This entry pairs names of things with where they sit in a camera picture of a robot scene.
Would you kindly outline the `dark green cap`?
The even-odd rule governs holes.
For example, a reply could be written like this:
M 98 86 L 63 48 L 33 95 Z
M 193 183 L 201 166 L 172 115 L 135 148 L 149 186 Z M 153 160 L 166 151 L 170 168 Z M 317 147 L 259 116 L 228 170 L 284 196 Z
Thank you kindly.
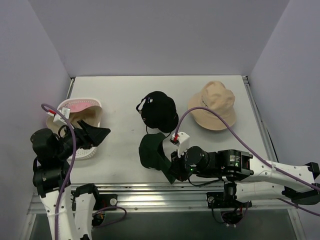
M 166 157 L 163 148 L 165 139 L 166 137 L 161 133 L 143 136 L 138 153 L 140 163 L 144 168 L 161 171 L 164 174 L 164 167 L 171 167 L 171 161 Z

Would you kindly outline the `black baseball cap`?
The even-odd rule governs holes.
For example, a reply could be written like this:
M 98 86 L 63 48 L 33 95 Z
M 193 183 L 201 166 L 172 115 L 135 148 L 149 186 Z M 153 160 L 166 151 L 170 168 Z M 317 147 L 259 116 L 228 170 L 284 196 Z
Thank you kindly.
M 148 128 L 170 133 L 178 125 L 179 116 L 176 104 L 171 97 L 162 91 L 148 93 L 135 109 Z

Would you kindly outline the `beige bucket hat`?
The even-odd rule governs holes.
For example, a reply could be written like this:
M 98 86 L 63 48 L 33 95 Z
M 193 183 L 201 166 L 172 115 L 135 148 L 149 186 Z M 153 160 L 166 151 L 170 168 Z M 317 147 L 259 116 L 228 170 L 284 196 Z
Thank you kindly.
M 234 109 L 236 97 L 233 92 L 220 81 L 208 82 L 200 92 L 194 94 L 188 101 L 188 109 L 204 107 L 218 114 L 230 127 L 236 123 L 237 117 Z M 198 125 L 211 131 L 222 131 L 227 127 L 214 114 L 203 109 L 191 111 Z

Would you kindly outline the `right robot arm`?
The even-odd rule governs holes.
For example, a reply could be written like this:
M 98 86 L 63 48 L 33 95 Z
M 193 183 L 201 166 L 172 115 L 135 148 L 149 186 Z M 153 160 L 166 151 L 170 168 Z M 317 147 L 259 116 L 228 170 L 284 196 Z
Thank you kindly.
M 171 153 L 169 174 L 178 181 L 192 175 L 216 178 L 224 182 L 223 203 L 234 206 L 252 200 L 283 199 L 296 205 L 316 205 L 320 202 L 320 185 L 315 179 L 319 165 L 287 165 L 270 160 L 260 161 L 244 151 L 229 149 L 206 152 L 192 146 L 179 155 Z

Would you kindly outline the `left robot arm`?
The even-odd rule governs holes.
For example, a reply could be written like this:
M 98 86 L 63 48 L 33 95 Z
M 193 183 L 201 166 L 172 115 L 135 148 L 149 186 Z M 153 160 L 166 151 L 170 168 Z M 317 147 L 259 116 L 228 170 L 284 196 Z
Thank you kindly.
M 54 240 L 92 239 L 93 210 L 101 203 L 97 187 L 87 183 L 71 190 L 72 163 L 76 150 L 98 147 L 111 132 L 109 128 L 78 121 L 79 127 L 67 129 L 64 136 L 49 128 L 36 131 L 30 138 L 36 154 L 33 185 L 43 204 Z

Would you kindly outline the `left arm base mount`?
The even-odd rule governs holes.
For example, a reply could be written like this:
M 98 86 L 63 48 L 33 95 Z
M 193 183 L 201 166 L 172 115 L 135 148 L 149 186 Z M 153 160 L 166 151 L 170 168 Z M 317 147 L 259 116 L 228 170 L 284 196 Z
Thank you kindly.
M 114 193 L 100 194 L 98 200 L 95 202 L 93 211 L 96 212 L 102 208 L 116 206 L 118 201 L 118 195 Z M 99 212 L 93 216 L 92 226 L 100 226 L 105 219 L 105 212 Z

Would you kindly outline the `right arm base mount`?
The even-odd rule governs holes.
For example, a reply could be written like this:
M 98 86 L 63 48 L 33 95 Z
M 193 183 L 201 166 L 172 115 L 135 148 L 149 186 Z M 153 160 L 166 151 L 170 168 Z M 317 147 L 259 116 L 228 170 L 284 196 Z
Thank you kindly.
M 237 198 L 237 184 L 228 182 L 221 192 L 207 192 L 207 206 L 216 223 L 236 228 L 252 207 L 252 202 Z

